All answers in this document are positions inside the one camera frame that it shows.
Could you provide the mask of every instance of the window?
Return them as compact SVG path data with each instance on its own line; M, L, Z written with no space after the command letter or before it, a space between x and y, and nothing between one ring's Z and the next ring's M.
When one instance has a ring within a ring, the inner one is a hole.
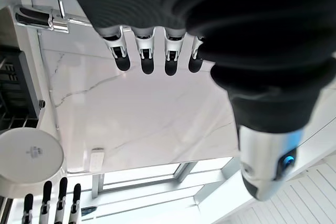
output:
M103 190L173 179L179 166L169 164L105 173Z
M190 173L199 173L204 172L206 170L222 169L231 159L232 157L223 157L223 158L198 161Z
M80 183L82 191L92 189L92 175L71 176L68 177L67 193L73 193L74 187Z
M162 194L155 194L136 199L114 202L111 204L99 206L94 214L96 216L111 215L117 212L129 211L131 209L138 209L150 205L160 204L163 202L193 197L202 187L203 186L194 186L181 190L169 191Z

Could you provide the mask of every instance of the white marble surface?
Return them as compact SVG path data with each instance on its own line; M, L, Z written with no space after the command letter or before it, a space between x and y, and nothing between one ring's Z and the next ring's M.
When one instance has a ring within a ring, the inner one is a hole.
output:
M169 77L138 63L45 51L69 169L85 170L90 150L106 150L103 170L237 155L226 93L207 71Z

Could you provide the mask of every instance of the robotic arm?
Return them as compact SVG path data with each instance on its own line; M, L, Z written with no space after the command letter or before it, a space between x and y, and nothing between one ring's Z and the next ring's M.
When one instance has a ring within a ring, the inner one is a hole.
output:
M189 69L215 63L211 76L233 108L247 190L258 200L278 190L320 90L336 73L335 0L77 1L120 70L130 68L120 25L133 30L146 74L154 69L154 27L165 27L169 76L185 32L195 36Z

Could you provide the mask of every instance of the second robotic hand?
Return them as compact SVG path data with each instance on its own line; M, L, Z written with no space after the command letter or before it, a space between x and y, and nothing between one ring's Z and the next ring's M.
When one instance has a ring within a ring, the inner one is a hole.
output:
M39 224L48 224L49 209L50 209L50 195L51 195L52 186L53 185L50 181L47 181L44 183L42 206L41 206L40 218L38 222Z
M265 133L241 126L238 134L245 187L254 198L268 200L294 167L302 130Z
M193 47L191 50L191 56L189 60L189 71L191 73L196 73L201 69L203 59L198 56L198 48L201 44L203 44L202 41L203 38L199 38L197 36L194 37Z
M122 71L127 71L131 67L130 58L127 53L126 40L122 26L111 29L111 35L103 38L105 44L111 51L117 67Z
M145 74L154 71L154 33L155 28L135 28L132 27L141 58L141 68Z
M177 61L181 53L185 29L164 28L165 65L164 70L169 76L177 71Z

